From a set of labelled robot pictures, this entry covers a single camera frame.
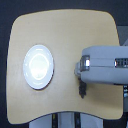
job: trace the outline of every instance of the cream board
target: cream board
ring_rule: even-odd
[[[23,75],[27,51],[46,46],[54,58],[54,75],[43,90],[32,89]],[[119,45],[116,25],[106,12],[90,10],[44,11],[17,18],[12,26],[7,60],[7,116],[12,124],[29,122],[54,112],[77,111],[105,119],[123,113],[121,86],[89,84],[81,99],[74,75],[84,48]]]

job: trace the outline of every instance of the white robotic arm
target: white robotic arm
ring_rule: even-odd
[[[92,46],[82,51],[75,74],[82,83],[128,84],[128,47]]]

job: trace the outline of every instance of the round plate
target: round plate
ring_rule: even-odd
[[[53,75],[53,57],[43,45],[33,46],[26,54],[23,72],[27,83],[34,89],[42,89]]]

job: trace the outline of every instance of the dark background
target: dark background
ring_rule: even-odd
[[[114,17],[116,25],[119,26],[120,42],[125,41],[128,36],[126,33],[128,28],[121,27],[128,26],[127,0],[0,0],[0,128],[28,128],[28,124],[11,125],[7,120],[6,64],[12,24],[20,15],[55,9],[88,9],[109,12]]]

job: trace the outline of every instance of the white plate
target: white plate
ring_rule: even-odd
[[[34,89],[42,89],[53,75],[53,57],[43,45],[33,46],[26,54],[23,72],[27,83]]]

